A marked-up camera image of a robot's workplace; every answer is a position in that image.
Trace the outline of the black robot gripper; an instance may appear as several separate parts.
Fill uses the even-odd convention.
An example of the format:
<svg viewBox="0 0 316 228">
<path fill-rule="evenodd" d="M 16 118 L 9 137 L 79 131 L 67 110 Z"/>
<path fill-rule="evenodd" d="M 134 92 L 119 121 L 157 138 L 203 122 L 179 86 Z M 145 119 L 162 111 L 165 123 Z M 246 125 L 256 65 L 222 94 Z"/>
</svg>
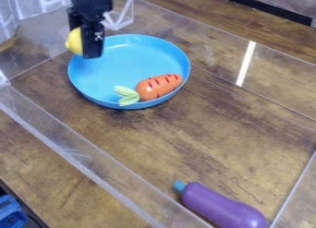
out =
<svg viewBox="0 0 316 228">
<path fill-rule="evenodd" d="M 67 9 L 70 30 L 80 26 L 83 57 L 99 58 L 103 55 L 104 30 L 103 14 L 112 10 L 112 0 L 71 0 Z"/>
</svg>

